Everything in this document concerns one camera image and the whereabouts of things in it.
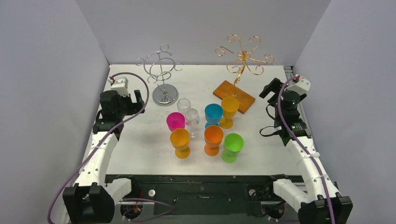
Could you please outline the clear patterned wine glass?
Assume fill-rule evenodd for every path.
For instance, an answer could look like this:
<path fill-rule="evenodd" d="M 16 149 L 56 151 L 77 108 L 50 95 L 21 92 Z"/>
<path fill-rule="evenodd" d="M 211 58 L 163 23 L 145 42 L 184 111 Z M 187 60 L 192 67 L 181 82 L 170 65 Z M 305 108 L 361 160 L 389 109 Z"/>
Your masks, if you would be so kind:
<path fill-rule="evenodd" d="M 186 113 L 188 110 L 191 108 L 191 102 L 190 100 L 186 98 L 181 98 L 177 102 L 177 110 L 179 113 L 183 114 L 183 116 L 186 116 Z"/>

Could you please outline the blue plastic wine glass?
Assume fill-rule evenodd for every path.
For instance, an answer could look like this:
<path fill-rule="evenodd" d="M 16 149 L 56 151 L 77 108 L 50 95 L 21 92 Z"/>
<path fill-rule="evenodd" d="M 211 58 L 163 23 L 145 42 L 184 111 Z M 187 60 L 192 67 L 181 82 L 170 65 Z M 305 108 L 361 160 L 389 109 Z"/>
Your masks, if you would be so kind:
<path fill-rule="evenodd" d="M 219 104 L 209 104 L 205 107 L 205 128 L 215 125 L 219 126 L 219 122 L 223 116 L 223 108 Z"/>

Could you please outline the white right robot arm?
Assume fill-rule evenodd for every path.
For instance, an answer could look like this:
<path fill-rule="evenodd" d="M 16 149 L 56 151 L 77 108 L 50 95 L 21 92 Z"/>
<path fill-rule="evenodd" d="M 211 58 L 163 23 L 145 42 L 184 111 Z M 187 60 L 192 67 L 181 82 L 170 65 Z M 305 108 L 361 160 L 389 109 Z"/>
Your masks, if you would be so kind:
<path fill-rule="evenodd" d="M 350 197 L 342 196 L 326 173 L 311 132 L 297 109 L 310 86 L 310 81 L 302 76 L 285 83 L 274 78 L 259 95 L 265 98 L 274 94 L 268 99 L 268 105 L 275 110 L 273 135 L 281 138 L 294 157 L 306 187 L 303 191 L 287 177 L 279 177 L 266 183 L 263 192 L 269 199 L 281 197 L 297 212 L 301 224 L 345 224 L 353 203 Z"/>

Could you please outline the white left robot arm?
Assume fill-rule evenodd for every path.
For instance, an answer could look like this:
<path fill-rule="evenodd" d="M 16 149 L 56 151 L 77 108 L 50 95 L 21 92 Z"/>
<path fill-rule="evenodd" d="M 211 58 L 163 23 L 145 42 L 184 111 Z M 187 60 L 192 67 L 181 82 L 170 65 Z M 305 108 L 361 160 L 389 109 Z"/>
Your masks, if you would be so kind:
<path fill-rule="evenodd" d="M 101 109 L 93 125 L 93 145 L 79 168 L 73 186 L 63 191 L 63 201 L 72 224 L 107 224 L 114 217 L 115 206 L 123 198 L 129 201 L 139 196 L 139 187 L 129 178 L 120 178 L 105 185 L 107 168 L 113 150 L 124 128 L 124 117 L 144 113 L 145 102 L 139 90 L 130 95 L 115 90 L 100 95 Z"/>

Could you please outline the yellow wine glass at back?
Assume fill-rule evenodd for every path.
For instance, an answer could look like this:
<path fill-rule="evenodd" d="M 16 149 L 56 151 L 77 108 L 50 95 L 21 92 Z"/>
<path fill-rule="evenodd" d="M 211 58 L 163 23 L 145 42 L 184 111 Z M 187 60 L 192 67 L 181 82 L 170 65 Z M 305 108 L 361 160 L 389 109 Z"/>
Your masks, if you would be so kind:
<path fill-rule="evenodd" d="M 224 129 L 230 129 L 233 126 L 232 118 L 239 109 L 239 101 L 233 97 L 227 97 L 221 101 L 221 107 L 223 109 L 223 117 L 219 125 Z"/>

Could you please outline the yellow wine glass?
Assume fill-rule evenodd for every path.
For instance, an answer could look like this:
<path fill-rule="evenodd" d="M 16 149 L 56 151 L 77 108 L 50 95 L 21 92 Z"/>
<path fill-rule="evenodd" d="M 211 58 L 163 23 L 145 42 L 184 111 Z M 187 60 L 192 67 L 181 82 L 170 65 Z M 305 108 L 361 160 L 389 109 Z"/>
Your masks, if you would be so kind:
<path fill-rule="evenodd" d="M 233 126 L 232 118 L 239 109 L 239 101 L 233 97 L 227 97 L 221 101 L 221 107 L 223 109 L 223 117 L 219 125 L 224 129 L 230 129 Z"/>
<path fill-rule="evenodd" d="M 170 134 L 170 142 L 175 149 L 175 155 L 179 159 L 185 159 L 190 155 L 190 134 L 184 128 L 177 128 Z"/>

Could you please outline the pink plastic wine glass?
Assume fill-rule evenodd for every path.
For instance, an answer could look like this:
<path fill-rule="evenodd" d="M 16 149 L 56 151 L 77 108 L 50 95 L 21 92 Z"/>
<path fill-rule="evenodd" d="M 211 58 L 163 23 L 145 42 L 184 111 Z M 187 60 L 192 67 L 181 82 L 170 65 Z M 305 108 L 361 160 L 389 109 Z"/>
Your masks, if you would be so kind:
<path fill-rule="evenodd" d="M 185 117 L 180 112 L 172 112 L 167 116 L 166 123 L 171 132 L 178 128 L 185 128 Z"/>

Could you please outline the yellow wine glass in front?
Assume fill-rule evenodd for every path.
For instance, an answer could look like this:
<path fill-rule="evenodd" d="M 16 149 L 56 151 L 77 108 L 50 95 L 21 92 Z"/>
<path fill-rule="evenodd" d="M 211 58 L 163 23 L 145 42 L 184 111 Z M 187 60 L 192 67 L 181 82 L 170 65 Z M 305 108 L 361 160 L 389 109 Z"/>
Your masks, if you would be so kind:
<path fill-rule="evenodd" d="M 170 134 L 170 142 L 175 149 L 175 155 L 179 159 L 185 159 L 190 155 L 190 134 L 184 128 L 177 128 Z"/>

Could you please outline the clear small wine glass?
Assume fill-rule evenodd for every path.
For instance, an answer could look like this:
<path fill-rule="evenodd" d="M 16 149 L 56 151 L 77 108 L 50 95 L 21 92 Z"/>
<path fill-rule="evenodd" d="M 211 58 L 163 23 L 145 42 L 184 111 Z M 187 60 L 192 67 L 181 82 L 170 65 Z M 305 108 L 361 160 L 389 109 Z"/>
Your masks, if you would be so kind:
<path fill-rule="evenodd" d="M 196 109 L 190 108 L 185 113 L 185 123 L 188 126 L 192 138 L 196 137 L 195 127 L 199 124 L 199 113 Z"/>

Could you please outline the green plastic wine glass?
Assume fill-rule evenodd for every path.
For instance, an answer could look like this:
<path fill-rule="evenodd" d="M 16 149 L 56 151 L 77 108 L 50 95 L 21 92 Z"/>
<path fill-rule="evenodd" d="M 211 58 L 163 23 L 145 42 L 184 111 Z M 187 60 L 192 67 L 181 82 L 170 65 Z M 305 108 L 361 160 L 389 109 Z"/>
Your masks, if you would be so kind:
<path fill-rule="evenodd" d="M 222 160 L 226 163 L 234 163 L 243 146 L 244 140 L 239 134 L 228 134 L 224 138 L 224 150 L 221 153 Z"/>

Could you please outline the orange plastic wine glass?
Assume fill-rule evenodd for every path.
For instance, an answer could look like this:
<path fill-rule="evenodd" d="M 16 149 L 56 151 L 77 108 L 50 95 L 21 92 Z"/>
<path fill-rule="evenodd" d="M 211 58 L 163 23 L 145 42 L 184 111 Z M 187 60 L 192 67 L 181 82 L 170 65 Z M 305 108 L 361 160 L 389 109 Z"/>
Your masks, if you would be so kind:
<path fill-rule="evenodd" d="M 219 145 L 224 138 L 223 130 L 216 125 L 208 126 L 204 132 L 204 151 L 208 156 L 216 156 L 219 153 Z"/>

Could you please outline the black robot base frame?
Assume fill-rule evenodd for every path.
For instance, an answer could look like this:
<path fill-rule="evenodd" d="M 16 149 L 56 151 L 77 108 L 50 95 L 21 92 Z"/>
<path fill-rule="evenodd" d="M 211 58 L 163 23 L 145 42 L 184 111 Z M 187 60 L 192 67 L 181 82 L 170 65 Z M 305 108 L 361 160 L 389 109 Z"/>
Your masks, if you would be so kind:
<path fill-rule="evenodd" d="M 271 175 L 127 175 L 114 224 L 296 224 Z"/>

